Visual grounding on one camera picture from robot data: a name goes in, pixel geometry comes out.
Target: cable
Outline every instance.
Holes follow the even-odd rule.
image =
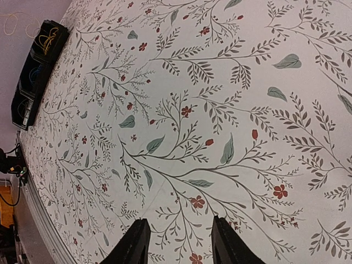
[[[29,72],[29,81],[31,82],[32,86],[34,86],[35,80],[37,79],[41,70],[42,70],[42,65],[39,65],[38,67],[33,68]]]
[[[21,187],[22,187],[22,182],[20,180],[20,185],[19,185],[19,188],[18,188],[18,197],[17,197],[17,201],[16,203],[14,203],[13,205],[9,202],[7,202],[5,200],[5,198],[0,194],[0,198],[4,201],[5,204],[7,204],[8,206],[12,206],[12,207],[15,207],[16,205],[18,205],[19,201],[20,201],[20,195],[21,195]]]
[[[41,49],[43,50],[44,55],[46,55],[48,53],[49,48],[50,48],[50,46],[52,44],[52,41],[55,39],[56,34],[57,34],[58,31],[59,31],[58,27],[53,27],[52,29],[50,29],[49,36],[40,35],[38,37],[39,44],[36,41],[34,41],[34,43],[36,43],[39,47],[41,47]]]
[[[25,110],[26,110],[26,109],[27,109],[27,106],[28,106],[28,99],[27,99],[27,98],[24,99],[24,100],[22,101],[22,103],[20,103],[20,104],[17,106],[17,113],[18,113],[18,115],[19,115],[21,118],[23,118],[23,119],[24,119],[24,116],[20,114],[20,106],[21,106],[25,101],[26,101],[26,103],[27,103],[27,105],[25,105]]]
[[[36,22],[38,23],[38,27],[37,27],[37,29],[36,29],[37,33],[36,33],[35,35],[29,35],[29,34],[28,34],[28,28],[29,28],[30,26],[32,26],[32,25],[35,25],[36,22],[34,22],[34,23],[32,23],[32,24],[29,24],[29,25],[27,25],[27,27],[26,27],[26,35],[27,35],[28,37],[32,38],[32,39],[35,39],[36,36],[38,35],[38,33],[40,32],[40,22],[39,22],[39,20],[38,20],[36,17],[34,17],[34,16],[30,15],[30,14],[24,13],[24,12],[15,12],[15,13],[12,13],[12,14],[0,15],[0,17],[7,17],[7,18],[6,18],[6,21],[5,21],[5,24],[4,24],[4,33],[5,33],[5,35],[7,35],[7,36],[12,36],[12,35],[15,33],[16,28],[17,28],[17,25],[18,25],[18,17],[16,16],[16,14],[28,15],[28,16],[30,16],[30,17],[32,17],[32,18],[34,18],[34,19],[36,20]],[[15,27],[14,27],[13,31],[10,32],[10,33],[8,33],[8,32],[6,32],[6,27],[7,27],[7,23],[8,23],[8,21],[9,21],[9,18],[11,18],[11,17],[16,18],[16,23],[15,23]]]

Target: yellow cable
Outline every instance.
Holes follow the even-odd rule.
[[[49,36],[46,35],[40,35],[38,37],[39,44],[35,41],[35,43],[42,48],[44,55],[46,55],[49,51],[49,48],[52,44],[52,41],[55,39],[57,32],[59,31],[59,28],[53,27],[50,29]]]
[[[40,30],[40,22],[39,22],[39,20],[38,20],[37,18],[35,18],[34,16],[32,16],[32,15],[30,15],[30,14],[27,14],[27,13],[23,13],[23,12],[15,12],[15,13],[8,14],[8,15],[0,15],[0,17],[7,17],[7,18],[6,18],[6,21],[5,21],[5,24],[4,24],[4,33],[5,33],[5,35],[11,36],[11,35],[13,35],[13,34],[15,33],[16,28],[17,28],[17,25],[18,25],[18,17],[16,16],[16,14],[28,15],[28,16],[30,16],[30,17],[32,17],[32,18],[34,18],[34,19],[36,20],[35,22],[33,22],[33,23],[27,25],[27,27],[26,27],[26,35],[27,35],[28,37],[34,39],[34,38],[37,36],[37,34],[35,34],[35,35],[29,35],[29,34],[28,34],[28,28],[29,28],[30,26],[33,26],[33,25],[35,26],[36,23],[37,23],[37,24],[38,24],[38,27],[37,27],[36,30]],[[16,19],[16,23],[15,23],[15,27],[14,27],[13,31],[10,32],[10,33],[8,33],[8,32],[6,31],[6,27],[7,27],[7,23],[8,23],[8,21],[9,21],[9,18],[11,18],[11,17],[14,17],[14,18]]]

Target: green leaf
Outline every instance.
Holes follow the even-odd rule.
[[[108,240],[108,238],[106,237],[106,235],[105,235],[104,232],[103,232],[103,235],[104,235],[105,244],[106,244],[107,246],[109,246],[109,240]]]
[[[124,120],[124,122],[120,123],[119,126],[121,128],[134,128],[135,124],[134,116],[130,115]]]
[[[174,23],[174,21],[176,20],[177,14],[178,14],[178,9],[176,9],[174,12],[172,12],[171,17],[170,17],[171,26],[172,26],[172,24]]]
[[[302,62],[296,54],[290,54],[273,66],[277,69],[298,69],[301,68]]]
[[[230,0],[230,2],[228,2],[227,5],[225,6],[224,10],[226,10],[230,7],[234,7],[235,5],[239,4],[240,2],[242,2],[242,0]]]
[[[85,167],[88,168],[88,166],[89,166],[89,153],[88,153],[88,155],[87,155],[87,157],[86,157],[86,164],[85,164]]]
[[[345,105],[345,108],[346,108],[347,112],[352,114],[352,104],[351,104],[351,102],[343,95],[338,95],[337,97],[339,97],[340,101]]]
[[[206,180],[188,180],[188,182],[202,188],[207,188],[214,184]]]
[[[235,154],[235,148],[233,146],[233,137],[231,133],[230,140],[225,144],[224,153],[220,159],[221,164],[228,164]]]
[[[82,119],[85,119],[85,118],[87,118],[87,116],[88,116],[88,111],[84,112],[84,114],[81,115],[81,118],[82,118]]]
[[[117,170],[112,169],[111,172],[121,179],[121,176],[120,176],[120,174],[118,173]]]
[[[138,35],[137,35],[136,32],[134,32],[134,30],[131,30],[131,32],[130,32],[130,34],[128,34],[127,38],[129,40],[132,40],[132,39],[136,39],[137,40],[138,39]]]
[[[149,191],[150,191],[150,188],[153,184],[153,178],[152,178],[152,175],[150,174],[149,171],[145,170],[144,171],[144,174],[145,174],[145,177],[147,177],[147,184],[148,184],[148,187],[149,187]]]
[[[287,102],[286,96],[281,92],[281,90],[279,88],[270,87],[268,89],[268,95],[271,97],[280,98],[280,99],[284,100],[285,102]]]
[[[81,232],[77,231],[77,235],[79,235],[80,237],[84,238],[84,236],[82,235]]]
[[[165,138],[165,135],[159,139],[154,139],[154,140],[150,141],[147,145],[148,153],[152,154],[154,151],[156,151],[158,149],[158,147],[160,147],[164,138]]]
[[[64,158],[66,158],[67,157],[67,155],[68,155],[68,150],[66,150],[65,152],[64,152]]]

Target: red flower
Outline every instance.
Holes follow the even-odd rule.
[[[148,45],[148,43],[142,43],[141,46],[139,46],[139,51],[144,51],[145,50],[145,47]]]
[[[197,255],[195,253],[192,253],[192,256],[189,257],[189,260],[192,261],[192,264],[203,264],[201,260],[203,257],[201,255]]]
[[[136,134],[134,134],[133,136],[131,136],[132,142],[137,140]]]
[[[181,110],[181,115],[183,115],[185,118],[188,117],[188,114],[192,112],[192,108],[188,108],[188,106],[182,108]]]
[[[203,205],[205,204],[205,201],[202,199],[200,195],[198,195],[197,198],[191,199],[191,203],[193,204],[194,208],[202,209]]]
[[[281,199],[282,196],[287,197],[288,193],[285,191],[285,185],[281,184],[280,186],[275,186],[274,188],[274,195]]]
[[[207,141],[205,141],[205,145],[206,145],[206,146],[213,145],[213,143],[214,143],[214,140],[213,140],[213,139],[208,139]]]
[[[210,32],[210,28],[205,26],[203,27],[203,29],[200,31],[200,35],[203,36],[203,35],[206,35],[207,33]]]
[[[128,103],[128,105],[127,105],[127,110],[131,110],[132,107],[133,107],[133,104],[132,104],[132,103]]]
[[[253,130],[252,130],[252,138],[253,138],[254,140],[257,140],[257,138],[258,138],[258,131],[257,131],[256,129],[253,129]]]

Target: floral patterned fabric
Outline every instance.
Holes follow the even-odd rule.
[[[77,263],[136,218],[151,263],[212,263],[213,216],[265,263],[349,263],[352,4],[74,0],[21,138]]]

